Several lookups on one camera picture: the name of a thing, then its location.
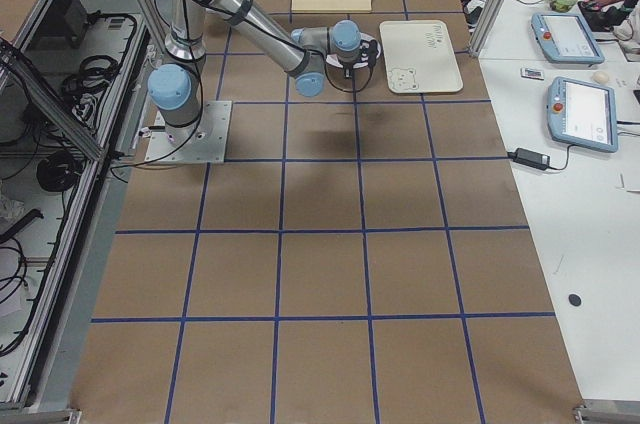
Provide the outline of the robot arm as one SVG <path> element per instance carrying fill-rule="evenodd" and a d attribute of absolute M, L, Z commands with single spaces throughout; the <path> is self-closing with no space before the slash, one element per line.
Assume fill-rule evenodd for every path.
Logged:
<path fill-rule="evenodd" d="M 190 95 L 180 103 L 156 103 L 168 128 L 192 128 L 201 118 L 195 103 L 195 86 L 205 58 L 203 45 L 205 14 L 210 11 L 229 27 L 260 48 L 295 81 L 298 94 L 315 97 L 331 80 L 327 57 L 334 55 L 351 79 L 354 69 L 362 64 L 376 65 L 378 47 L 375 40 L 366 41 L 357 24 L 342 20 L 328 27 L 300 28 L 286 32 L 254 0 L 172 0 L 172 17 L 165 49 L 177 62 L 189 63 L 195 69 L 185 79 Z"/>

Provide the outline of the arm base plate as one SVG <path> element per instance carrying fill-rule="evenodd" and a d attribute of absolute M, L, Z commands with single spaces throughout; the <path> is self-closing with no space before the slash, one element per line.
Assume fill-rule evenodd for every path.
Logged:
<path fill-rule="evenodd" d="M 151 165 L 222 164 L 226 157 L 231 101 L 206 101 L 203 114 L 194 124 L 175 128 L 165 124 L 156 112 L 144 162 Z"/>

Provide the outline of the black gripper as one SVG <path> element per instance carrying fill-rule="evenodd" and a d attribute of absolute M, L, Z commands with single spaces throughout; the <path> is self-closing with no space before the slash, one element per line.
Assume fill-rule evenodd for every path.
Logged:
<path fill-rule="evenodd" d="M 365 66 L 365 58 L 361 55 L 350 57 L 338 56 L 337 66 L 341 69 L 360 69 Z"/>

